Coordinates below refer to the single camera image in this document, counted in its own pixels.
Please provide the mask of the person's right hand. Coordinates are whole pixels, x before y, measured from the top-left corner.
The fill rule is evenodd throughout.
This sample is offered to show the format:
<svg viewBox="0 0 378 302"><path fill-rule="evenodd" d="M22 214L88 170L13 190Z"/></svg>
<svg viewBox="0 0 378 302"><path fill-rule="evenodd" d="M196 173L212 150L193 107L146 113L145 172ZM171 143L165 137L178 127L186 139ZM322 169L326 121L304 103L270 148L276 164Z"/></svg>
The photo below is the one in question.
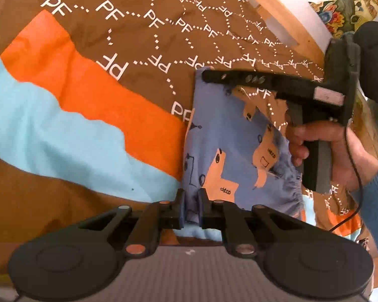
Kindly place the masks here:
<svg viewBox="0 0 378 302"><path fill-rule="evenodd" d="M288 126L285 133L295 166L309 156L306 142L322 140L330 143L332 155L332 181L353 192L362 184L357 166L359 162L375 159L368 153L356 134L340 124L316 121L300 126Z"/></svg>

